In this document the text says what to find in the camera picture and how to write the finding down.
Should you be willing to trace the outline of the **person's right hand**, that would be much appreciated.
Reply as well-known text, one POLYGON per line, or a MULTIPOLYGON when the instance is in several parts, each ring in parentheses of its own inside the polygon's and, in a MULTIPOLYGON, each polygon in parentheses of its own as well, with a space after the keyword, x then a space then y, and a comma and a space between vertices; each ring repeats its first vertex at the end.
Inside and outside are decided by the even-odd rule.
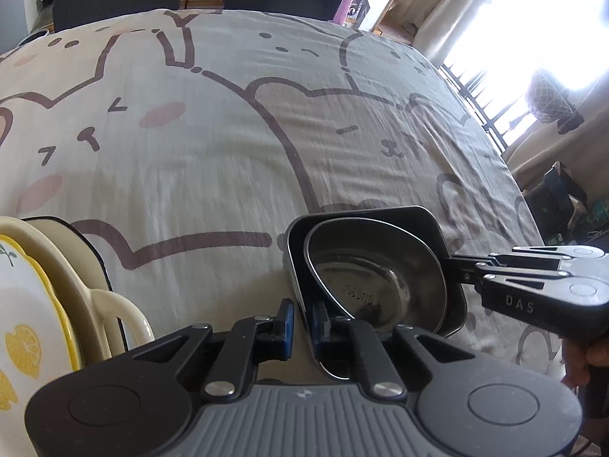
POLYGON ((590 367, 609 366, 608 339, 599 339, 589 347, 563 339, 563 360, 566 373, 561 381, 569 388, 584 387, 590 381, 590 367))

